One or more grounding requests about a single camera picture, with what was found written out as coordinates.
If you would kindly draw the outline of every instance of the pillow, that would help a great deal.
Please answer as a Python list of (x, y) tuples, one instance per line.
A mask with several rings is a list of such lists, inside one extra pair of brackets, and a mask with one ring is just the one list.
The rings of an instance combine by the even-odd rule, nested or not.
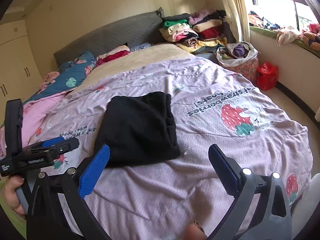
[(133, 52), (133, 51), (137, 51), (137, 50), (140, 50), (140, 49), (145, 49), (145, 48), (149, 48), (153, 46), (153, 44), (149, 43), (149, 42), (146, 42), (146, 43), (143, 43), (141, 45), (137, 45), (133, 48), (130, 48), (130, 51)]
[(112, 51), (110, 51), (110, 52), (108, 52), (108, 53), (105, 53), (105, 54), (99, 55), (99, 56), (97, 57), (97, 60), (99, 60), (100, 58), (105, 58), (105, 57), (108, 57), (108, 56), (114, 55), (114, 54), (116, 54), (116, 53), (118, 53), (118, 52), (120, 52), (120, 51), (123, 51), (123, 50), (127, 50), (127, 51), (129, 51), (129, 52), (130, 52), (130, 49), (129, 49), (129, 47), (128, 47), (128, 46), (126, 46), (126, 45), (122, 45), (122, 46), (119, 46), (119, 47), (117, 47), (117, 48), (113, 49)]
[(106, 56), (104, 58), (99, 58), (98, 61), (97, 61), (97, 67), (102, 65), (102, 64), (105, 64), (111, 60), (114, 60), (114, 59), (117, 59), (117, 58), (120, 58), (120, 57), (123, 57), (125, 55), (128, 55), (130, 53), (130, 51), (127, 51), (127, 50), (121, 50), (113, 55), (109, 55), (109, 56)]
[(91, 52), (85, 50), (79, 57), (71, 61), (70, 68), (56, 77), (50, 84), (35, 93), (28, 101), (38, 100), (80, 86), (82, 81), (96, 66), (96, 59)]
[(60, 65), (60, 67), (58, 68), (59, 73), (61, 74), (61, 73), (65, 72), (68, 68), (71, 68), (71, 65), (70, 65), (71, 62), (72, 61), (67, 61), (67, 62), (62, 63)]

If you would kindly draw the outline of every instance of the laundry basket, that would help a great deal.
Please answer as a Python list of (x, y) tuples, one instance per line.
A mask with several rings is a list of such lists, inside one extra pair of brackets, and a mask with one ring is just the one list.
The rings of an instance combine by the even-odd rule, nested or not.
[(221, 54), (226, 48), (220, 47), (217, 50), (217, 60), (219, 61), (219, 65), (223, 68), (240, 73), (252, 83), (255, 83), (257, 79), (257, 68), (259, 67), (258, 51), (252, 46), (252, 44), (248, 42), (241, 43), (246, 43), (249, 47), (249, 53), (247, 57), (238, 59), (223, 59)]

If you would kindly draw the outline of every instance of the blue floral pillow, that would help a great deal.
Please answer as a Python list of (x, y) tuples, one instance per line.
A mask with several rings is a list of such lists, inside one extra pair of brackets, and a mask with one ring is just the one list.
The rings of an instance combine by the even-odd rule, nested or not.
[(44, 97), (52, 96), (56, 93), (74, 89), (81, 85), (82, 81), (91, 73), (95, 68), (97, 60), (91, 52), (85, 50), (75, 60), (65, 62), (65, 66), (70, 64), (69, 68), (56, 77), (48, 86), (44, 87), (41, 91), (35, 93), (28, 101), (38, 100)]

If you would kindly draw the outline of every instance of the curtain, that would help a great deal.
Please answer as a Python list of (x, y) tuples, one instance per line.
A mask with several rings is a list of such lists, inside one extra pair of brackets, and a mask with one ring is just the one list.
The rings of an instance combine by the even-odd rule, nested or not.
[(222, 0), (226, 10), (226, 21), (237, 41), (250, 42), (250, 29), (244, 0)]
[(319, 108), (318, 111), (316, 112), (315, 119), (316, 119), (318, 122), (320, 122), (320, 108)]

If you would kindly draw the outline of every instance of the bedsheet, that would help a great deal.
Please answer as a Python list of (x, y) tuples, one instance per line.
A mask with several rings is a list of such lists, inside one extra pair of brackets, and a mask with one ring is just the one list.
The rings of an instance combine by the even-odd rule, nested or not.
[(90, 75), (76, 88), (71, 94), (75, 94), (83, 89), (86, 89), (100, 79), (111, 76), (113, 74), (121, 73), (128, 70), (141, 68), (145, 65), (169, 60), (194, 57), (194, 55), (177, 48), (173, 44), (159, 44), (139, 51), (133, 51), (125, 57), (118, 58), (111, 62), (107, 62), (95, 68)]
[[(194, 219), (210, 234), (233, 201), (209, 162), (208, 149), (213, 143), (256, 174), (279, 172), (290, 204), (310, 183), (312, 155), (307, 128), (290, 120), (241, 75), (199, 57), (119, 73), (67, 95), (33, 142), (75, 136), (80, 146), (43, 170), (49, 175), (62, 173), (92, 154), (112, 97), (152, 91), (172, 95), (181, 156), (154, 165), (103, 171), (85, 200), (113, 240), (179, 237)], [(72, 230), (80, 233), (63, 196), (60, 201)], [(249, 225), (254, 206), (240, 230)]]

